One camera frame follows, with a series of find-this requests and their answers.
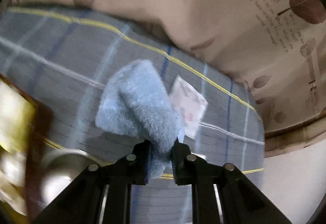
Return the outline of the light blue fluffy towel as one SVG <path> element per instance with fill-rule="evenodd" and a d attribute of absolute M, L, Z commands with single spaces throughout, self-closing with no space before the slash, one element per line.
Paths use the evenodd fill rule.
<path fill-rule="evenodd" d="M 152 144 L 151 178 L 171 166 L 175 140 L 183 141 L 180 114 L 172 107 L 164 84 L 152 62 L 135 60 L 108 80 L 95 118 L 98 128 Z"/>

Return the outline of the beige leaf-print curtain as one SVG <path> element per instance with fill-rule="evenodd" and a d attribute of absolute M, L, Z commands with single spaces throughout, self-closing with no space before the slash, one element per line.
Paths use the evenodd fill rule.
<path fill-rule="evenodd" d="M 250 90 L 272 157 L 325 139 L 325 0 L 1 0 L 83 6 L 150 34 Z"/>

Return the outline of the grey plaid bed sheet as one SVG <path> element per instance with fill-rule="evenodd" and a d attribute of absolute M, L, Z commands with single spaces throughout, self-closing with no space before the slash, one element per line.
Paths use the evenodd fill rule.
<path fill-rule="evenodd" d="M 138 139 L 96 127 L 104 89 L 132 110 L 141 99 L 165 100 L 181 78 L 207 101 L 185 144 L 212 164 L 235 164 L 262 186 L 264 129 L 250 92 L 131 22 L 89 10 L 11 8 L 1 15 L 1 73 L 51 109 L 51 141 L 109 162 Z"/>

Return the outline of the gold rectangular metal tin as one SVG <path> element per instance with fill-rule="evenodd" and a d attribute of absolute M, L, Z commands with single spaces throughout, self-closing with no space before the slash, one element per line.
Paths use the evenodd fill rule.
<path fill-rule="evenodd" d="M 30 223 L 53 113 L 1 76 L 1 223 Z"/>

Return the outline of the silver metal bowl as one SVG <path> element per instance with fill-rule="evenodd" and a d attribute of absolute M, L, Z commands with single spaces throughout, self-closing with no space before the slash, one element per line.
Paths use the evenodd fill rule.
<path fill-rule="evenodd" d="M 80 149 L 55 149 L 40 162 L 40 196 L 47 207 L 85 168 L 108 163 Z"/>

